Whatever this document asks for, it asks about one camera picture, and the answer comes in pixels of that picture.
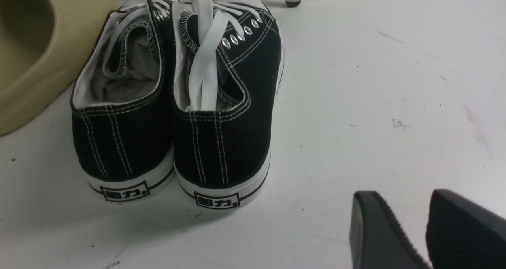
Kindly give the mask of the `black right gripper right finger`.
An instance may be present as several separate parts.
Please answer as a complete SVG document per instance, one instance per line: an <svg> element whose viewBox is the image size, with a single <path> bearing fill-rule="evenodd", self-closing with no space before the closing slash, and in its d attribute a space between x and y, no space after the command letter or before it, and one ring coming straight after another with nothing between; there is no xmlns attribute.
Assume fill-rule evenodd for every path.
<svg viewBox="0 0 506 269"><path fill-rule="evenodd" d="M504 269L506 221L447 189L432 192L425 242L434 269Z"/></svg>

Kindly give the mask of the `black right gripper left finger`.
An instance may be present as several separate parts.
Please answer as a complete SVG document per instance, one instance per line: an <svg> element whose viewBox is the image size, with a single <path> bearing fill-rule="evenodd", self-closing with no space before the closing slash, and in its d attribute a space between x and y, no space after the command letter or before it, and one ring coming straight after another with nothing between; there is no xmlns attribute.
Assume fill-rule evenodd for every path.
<svg viewBox="0 0 506 269"><path fill-rule="evenodd" d="M430 269L376 191L353 195L349 247L354 269Z"/></svg>

